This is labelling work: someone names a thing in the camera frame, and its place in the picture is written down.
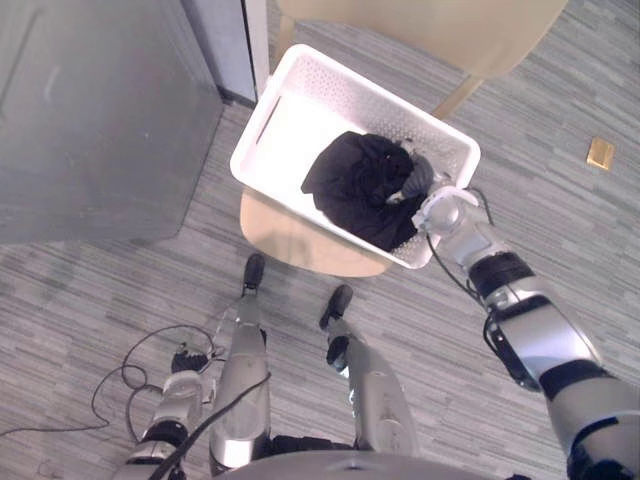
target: wire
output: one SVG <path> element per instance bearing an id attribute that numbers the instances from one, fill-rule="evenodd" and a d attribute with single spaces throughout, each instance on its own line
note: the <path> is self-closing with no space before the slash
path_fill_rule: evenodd
<path id="1" fill-rule="evenodd" d="M 231 308 L 232 306 L 234 306 L 236 303 L 238 303 L 240 301 L 240 299 L 236 299 L 233 302 L 227 304 L 223 309 L 220 309 L 217 313 L 215 313 L 212 317 L 213 318 L 217 318 L 220 317 L 221 315 L 223 315 L 229 308 Z M 148 383 L 148 374 L 147 371 L 138 366 L 138 365 L 134 365 L 132 363 L 129 363 L 129 358 L 131 357 L 131 355 L 133 354 L 133 352 L 140 346 L 142 345 L 147 339 L 158 335 L 162 332 L 165 332 L 167 330 L 172 330 L 172 329 L 177 329 L 177 328 L 190 328 L 192 330 L 196 330 L 199 333 L 202 333 L 206 338 L 207 341 L 209 342 L 209 346 L 210 346 L 210 350 L 207 353 L 207 356 L 209 357 L 209 362 L 200 370 L 199 373 L 204 372 L 210 365 L 211 363 L 213 363 L 213 361 L 222 361 L 221 359 L 219 359 L 218 357 L 220 355 L 222 355 L 224 353 L 224 348 L 222 347 L 217 347 L 214 344 L 214 340 L 218 334 L 218 332 L 220 331 L 222 324 L 224 323 L 224 318 L 220 321 L 220 323 L 218 324 L 218 327 L 214 333 L 213 336 L 211 336 L 206 330 L 204 330 L 201 327 L 198 327 L 196 325 L 189 325 L 189 324 L 180 324 L 180 325 L 172 325 L 169 327 L 164 327 L 161 328 L 159 330 L 155 330 L 147 335 L 145 335 L 141 340 L 139 340 L 138 342 L 136 342 L 136 344 L 131 347 L 129 349 L 129 351 L 127 352 L 127 354 L 125 355 L 124 359 L 122 360 L 122 363 L 120 364 L 119 367 L 114 368 L 113 370 L 111 370 L 109 373 L 107 373 L 104 377 L 102 377 L 102 379 L 100 380 L 100 382 L 98 383 L 98 385 L 94 388 L 93 393 L 91 394 L 91 411 L 93 413 L 93 415 L 100 420 L 100 424 L 99 425 L 89 425 L 89 426 L 82 426 L 82 427 L 64 427 L 64 428 L 49 428 L 49 427 L 44 427 L 44 428 L 37 428 L 37 427 L 18 427 L 18 428 L 12 428 L 10 430 L 5 430 L 4 432 L 0 432 L 0 438 L 5 437 L 7 435 L 11 435 L 13 433 L 18 433 L 18 432 L 40 432 L 40 433 L 67 433 L 67 432 L 85 432 L 85 431 L 89 431 L 89 430 L 100 430 L 102 428 L 106 428 L 108 426 L 111 425 L 111 422 L 109 420 L 107 420 L 105 417 L 103 417 L 102 415 L 100 415 L 98 413 L 97 407 L 96 407 L 96 399 L 98 396 L 98 392 L 100 392 L 102 386 L 105 384 L 105 382 L 115 373 L 120 372 L 120 377 L 122 378 L 122 381 L 124 382 L 124 384 L 129 387 L 132 392 L 129 395 L 129 398 L 127 399 L 127 403 L 125 406 L 125 423 L 127 426 L 127 431 L 129 432 L 129 435 L 131 437 L 131 439 L 134 442 L 138 442 L 138 438 L 137 435 L 133 429 L 133 422 L 131 421 L 131 405 L 135 399 L 135 397 L 142 391 L 153 391 L 156 393 L 162 393 L 162 388 L 160 388 L 157 385 L 153 385 Z M 129 377 L 127 376 L 126 370 L 127 369 L 134 369 L 136 370 L 138 373 L 142 374 L 142 380 L 141 382 L 139 382 L 137 385 L 132 382 Z"/>
<path id="2" fill-rule="evenodd" d="M 478 187 L 473 187 L 473 186 L 469 186 L 465 190 L 476 192 L 480 196 L 480 198 L 482 199 L 482 203 L 484 204 L 484 211 L 487 214 L 487 220 L 489 221 L 490 225 L 495 226 L 495 223 L 493 221 L 493 215 L 491 215 L 491 209 L 489 208 L 489 200 L 487 200 L 487 196 L 484 194 L 484 192 L 480 190 Z M 440 258 L 440 255 L 436 253 L 436 249 L 433 247 L 433 243 L 431 242 L 431 237 L 429 236 L 428 233 L 427 233 L 427 243 L 429 244 L 429 249 L 431 250 L 431 254 L 433 255 L 433 258 L 436 259 L 436 261 L 438 262 L 438 265 L 440 265 L 442 270 L 444 270 L 444 273 L 446 273 L 447 276 L 451 280 L 453 280 L 453 282 L 462 291 L 464 291 L 467 295 L 469 295 L 473 299 L 473 301 L 476 302 L 478 305 L 480 305 L 484 310 L 484 304 L 480 299 L 480 294 L 472 287 L 470 280 L 467 278 L 465 282 L 466 284 L 463 284 L 460 280 L 456 278 L 456 276 L 453 273 L 451 273 L 451 270 L 449 270 L 447 266 L 444 264 L 444 262 Z"/>
<path id="3" fill-rule="evenodd" d="M 167 473 L 171 469 L 171 467 L 173 467 L 174 465 L 176 465 L 180 461 L 180 459 L 193 446 L 193 444 L 196 442 L 196 440 L 198 440 L 200 435 L 202 435 L 204 433 L 204 431 L 207 428 L 209 428 L 209 426 L 213 422 L 215 422 L 220 417 L 222 417 L 227 412 L 229 412 L 229 410 L 231 410 L 233 407 L 235 407 L 240 402 L 240 400 L 242 400 L 245 396 L 247 396 L 253 390 L 255 390 L 256 388 L 260 387 L 261 385 L 264 385 L 269 380 L 269 378 L 271 378 L 271 373 L 267 373 L 267 375 L 262 380 L 260 380 L 258 383 L 254 383 L 253 385 L 245 388 L 242 392 L 240 392 L 238 394 L 238 396 L 236 396 L 236 398 L 231 400 L 224 407 L 222 407 L 219 410 L 213 412 L 204 422 L 202 422 L 198 426 L 198 428 L 196 428 L 193 431 L 193 433 L 191 435 L 189 435 L 189 437 L 184 442 L 182 442 L 182 444 L 180 444 L 180 446 L 178 448 L 176 448 L 173 451 L 173 453 L 171 455 L 169 455 L 160 465 L 158 465 L 158 468 L 151 474 L 151 476 L 149 477 L 148 480 L 160 480 L 160 479 L 162 479 L 164 474 Z"/>
<path id="4" fill-rule="evenodd" d="M 122 369 L 127 369 L 127 368 L 133 368 L 134 370 L 137 370 L 138 372 L 140 372 L 144 378 L 143 382 L 144 383 L 147 382 L 147 372 L 142 367 L 139 367 L 137 365 L 127 365 L 127 364 L 120 365 L 118 368 L 114 368 L 109 373 L 107 373 L 104 377 L 102 377 L 102 380 L 100 380 L 100 383 L 98 383 L 96 388 L 93 390 L 93 394 L 91 395 L 91 411 L 93 412 L 95 417 L 102 422 L 100 425 L 89 425 L 89 426 L 83 426 L 83 427 L 65 427 L 65 428 L 19 427 L 19 428 L 12 428 L 11 430 L 5 430 L 4 432 L 0 432 L 0 438 L 7 435 L 11 435 L 12 433 L 17 433 L 17 432 L 41 432 L 41 433 L 86 432 L 89 430 L 99 430 L 101 428 L 108 427 L 109 425 L 111 425 L 111 422 L 98 413 L 98 410 L 96 409 L 96 397 L 98 396 L 98 392 L 100 391 L 100 388 L 102 387 L 102 385 L 104 385 L 104 383 L 109 379 L 109 377 L 111 377 L 111 375 L 113 375 L 114 373 L 120 372 Z"/>
<path id="5" fill-rule="evenodd" d="M 484 321 L 484 327 L 482 327 L 482 338 L 484 339 L 484 342 L 487 344 L 487 346 L 491 349 L 491 351 L 497 357 L 500 357 L 500 355 L 498 354 L 498 349 L 495 347 L 495 345 L 491 341 L 491 338 L 489 337 L 489 321 L 491 320 L 492 316 L 492 314 L 489 314 Z"/>
<path id="6" fill-rule="evenodd" d="M 472 186 L 467 187 L 466 190 L 469 190 L 471 192 L 476 192 L 478 195 L 480 195 L 480 198 L 482 199 L 482 203 L 484 204 L 484 211 L 487 214 L 487 220 L 489 220 L 489 224 L 491 226 L 495 227 L 496 224 L 493 221 L 493 215 L 491 215 L 491 209 L 489 208 L 489 201 L 487 200 L 487 196 L 484 194 L 484 192 L 480 190 L 478 187 L 472 187 Z"/>
<path id="7" fill-rule="evenodd" d="M 158 387 L 157 385 L 145 383 L 144 385 L 134 389 L 131 392 L 129 398 L 127 399 L 127 404 L 125 405 L 124 420 L 127 425 L 127 432 L 129 432 L 129 437 L 131 437 L 131 440 L 133 440 L 135 443 L 138 443 L 140 441 L 140 438 L 138 438 L 136 431 L 133 429 L 133 422 L 131 421 L 131 405 L 133 404 L 133 400 L 140 392 L 144 392 L 147 390 L 162 395 L 162 389 L 160 387 Z"/>
<path id="8" fill-rule="evenodd" d="M 431 243 L 431 237 L 429 236 L 429 234 L 427 233 L 427 243 L 429 244 L 429 249 L 431 250 L 431 254 L 433 255 L 433 258 L 436 259 L 436 261 L 438 262 L 438 265 L 440 265 L 440 267 L 442 267 L 442 270 L 444 270 L 444 273 L 446 273 L 449 278 L 451 280 L 453 280 L 453 282 L 460 287 L 460 289 L 462 291 L 464 291 L 467 295 L 469 295 L 474 302 L 476 302 L 477 304 L 479 304 L 482 308 L 484 308 L 484 305 L 482 304 L 482 301 L 480 300 L 480 297 L 477 295 L 477 292 L 475 292 L 475 290 L 472 290 L 470 288 L 465 287 L 462 282 L 460 282 L 460 280 L 458 280 L 455 275 L 453 273 L 451 273 L 451 270 L 449 270 L 447 268 L 447 266 L 444 264 L 444 262 L 442 261 L 442 259 L 440 258 L 440 255 L 438 255 L 436 253 L 436 249 L 433 247 L 433 243 Z"/>
<path id="9" fill-rule="evenodd" d="M 122 359 L 122 364 L 123 364 L 123 365 L 124 365 L 124 364 L 127 364 L 127 363 L 129 362 L 129 357 L 131 357 L 131 355 L 133 354 L 133 352 L 134 352 L 134 351 L 135 351 L 135 350 L 136 350 L 140 345 L 142 345 L 145 341 L 147 341 L 147 339 L 149 339 L 149 338 L 151 338 L 151 337 L 153 337 L 153 336 L 155 336 L 155 335 L 158 335 L 159 333 L 166 332 L 167 330 L 175 330 L 176 328 L 191 328 L 191 329 L 193 329 L 193 330 L 195 330 L 195 331 L 197 331 L 197 332 L 202 333 L 205 337 L 207 337 L 207 341 L 209 342 L 209 348 L 210 348 L 210 350 L 209 350 L 209 355 L 213 356 L 213 354 L 215 353 L 215 345 L 213 344 L 213 338 L 211 337 L 211 335 L 209 334 L 209 332 L 207 332 L 206 330 L 204 330 L 204 329 L 202 329 L 202 328 L 200 328 L 200 327 L 197 327 L 197 326 L 195 326 L 195 325 L 186 325 L 186 324 L 181 324 L 181 325 L 171 325 L 171 326 L 169 326 L 169 327 L 164 327 L 164 328 L 161 328 L 161 329 L 159 329 L 159 330 L 156 330 L 156 331 L 154 331 L 154 332 L 151 332 L 151 333 L 149 333 L 149 334 L 145 335 L 144 337 L 142 337 L 142 339 L 138 340 L 138 342 L 137 342 L 133 347 L 131 347 L 131 348 L 129 349 L 129 351 L 127 352 L 127 354 L 126 354 L 126 355 L 124 356 L 124 358 Z M 204 367 L 202 370 L 200 370 L 200 372 L 199 372 L 199 373 L 204 372 L 210 364 L 211 364 L 211 362 L 209 361 L 209 362 L 207 363 L 207 365 L 205 365 L 205 367 Z M 126 375 L 126 373 L 125 373 L 124 371 L 122 372 L 122 381 L 124 382 L 124 384 L 125 384 L 127 387 L 131 388 L 132 390 L 135 390 L 135 389 L 137 389 L 137 388 L 140 388 L 140 387 L 144 386 L 144 385 L 135 385 L 135 384 L 133 384 L 133 383 L 132 383 L 128 378 L 127 378 L 127 375 Z"/>

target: chair backrest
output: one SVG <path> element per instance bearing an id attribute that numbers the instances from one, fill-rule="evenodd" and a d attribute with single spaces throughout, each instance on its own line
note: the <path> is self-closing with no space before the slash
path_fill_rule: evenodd
<path id="1" fill-rule="evenodd" d="M 368 28 L 425 50 L 480 78 L 502 75 L 518 65 L 566 3 L 567 0 L 278 0 L 282 14 L 294 21 L 320 20 Z"/>

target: laundry basket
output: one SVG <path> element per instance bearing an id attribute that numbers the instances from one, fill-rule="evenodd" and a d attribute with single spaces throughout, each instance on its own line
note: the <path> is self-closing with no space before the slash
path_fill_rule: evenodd
<path id="1" fill-rule="evenodd" d="M 386 252 L 334 225 L 300 186 L 311 165 L 345 131 L 413 139 L 416 152 L 464 188 L 480 160 L 470 137 L 306 45 L 282 58 L 245 128 L 231 172 L 292 212 L 406 268 L 431 258 L 424 235 Z"/>

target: small gold object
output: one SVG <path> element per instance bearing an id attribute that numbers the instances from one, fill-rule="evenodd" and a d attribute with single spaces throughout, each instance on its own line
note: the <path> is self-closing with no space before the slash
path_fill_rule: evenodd
<path id="1" fill-rule="evenodd" d="M 609 143 L 600 137 L 593 137 L 591 141 L 591 148 L 589 148 L 589 154 L 587 155 L 587 164 L 595 165 L 604 170 L 611 170 L 611 164 L 613 163 L 613 154 L 616 152 L 616 146 Z"/>

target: floor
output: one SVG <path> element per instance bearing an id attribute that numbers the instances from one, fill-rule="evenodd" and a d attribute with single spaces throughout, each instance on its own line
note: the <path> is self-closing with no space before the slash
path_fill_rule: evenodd
<path id="1" fill-rule="evenodd" d="M 273 43 L 278 19 L 269 5 Z M 304 24 L 296 35 L 425 110 L 461 78 L 424 54 L 351 28 Z M 635 384 L 639 76 L 638 3 L 571 0 L 519 67 L 487 82 L 450 119 L 480 144 L 473 183 L 489 197 L 504 237 L 575 309 L 609 369 Z M 175 323 L 214 331 L 233 315 L 227 307 L 253 250 L 240 232 L 242 186 L 228 163 L 250 113 L 226 108 L 175 238 L 0 248 L 0 431 L 96 424 L 91 393 L 139 338 Z M 610 173 L 585 164 L 595 135 L 617 146 Z M 353 439 L 345 381 L 324 364 L 317 328 L 341 282 L 267 262 L 261 302 L 275 434 Z M 348 318 L 396 368 L 424 458 L 488 478 L 564 478 L 544 399 L 511 382 L 482 341 L 482 312 L 436 264 L 396 266 L 349 283 L 355 297 Z M 225 321 L 221 345 L 230 327 Z M 175 342 L 185 336 L 172 331 L 153 339 L 132 361 L 161 383 Z M 98 412 L 112 422 L 107 428 L 1 438 L 2 478 L 110 478 L 132 445 L 123 419 L 127 395 L 117 375 L 97 395 Z M 138 431 L 154 401 L 148 395 L 134 405 Z M 190 479 L 208 478 L 206 438 L 185 465 Z"/>

